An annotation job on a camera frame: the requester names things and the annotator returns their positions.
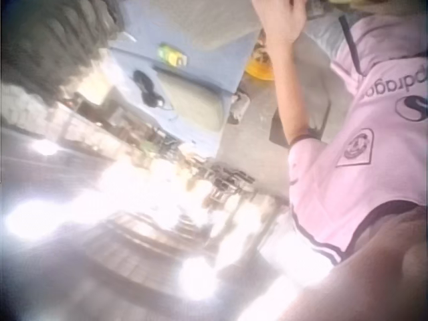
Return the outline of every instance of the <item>tiled floor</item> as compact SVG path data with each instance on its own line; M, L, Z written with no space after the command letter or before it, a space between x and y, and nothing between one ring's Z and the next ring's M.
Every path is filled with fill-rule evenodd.
M350 95L330 69L327 56L305 35L296 43L296 63L311 121L319 124L331 104L322 137L329 142L342 126ZM277 108L274 84L244 75L243 85L251 96L251 105L241 124L226 125L217 159L253 176L266 192L287 197L288 151L269 141Z

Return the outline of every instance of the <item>pink sports jersey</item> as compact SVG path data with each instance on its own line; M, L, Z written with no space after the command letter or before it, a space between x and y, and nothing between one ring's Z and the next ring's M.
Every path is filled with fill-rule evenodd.
M427 204L425 17L360 20L351 29L360 75L344 42L333 69L354 101L330 143L290 150L290 203L297 228L319 250L344 258L367 215L389 201Z

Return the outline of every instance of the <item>hand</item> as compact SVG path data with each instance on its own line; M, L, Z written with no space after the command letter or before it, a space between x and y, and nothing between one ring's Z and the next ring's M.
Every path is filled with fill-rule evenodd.
M266 32L267 47L290 47L306 22L306 0L252 0Z

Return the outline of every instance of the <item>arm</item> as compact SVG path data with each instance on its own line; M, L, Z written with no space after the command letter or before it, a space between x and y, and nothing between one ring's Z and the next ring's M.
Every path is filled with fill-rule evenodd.
M275 74L278 110L287 141L308 134L308 115L303 104L293 61L293 43L306 22L306 0L253 0L267 37Z

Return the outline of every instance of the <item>jersey logo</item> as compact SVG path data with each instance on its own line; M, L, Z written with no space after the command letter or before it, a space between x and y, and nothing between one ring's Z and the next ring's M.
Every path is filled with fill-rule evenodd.
M346 145L336 167L369 165L372 162L373 142L375 134L369 128L364 128Z
M395 112L409 122L422 122L428 118L427 99L420 96L406 96L397 100Z

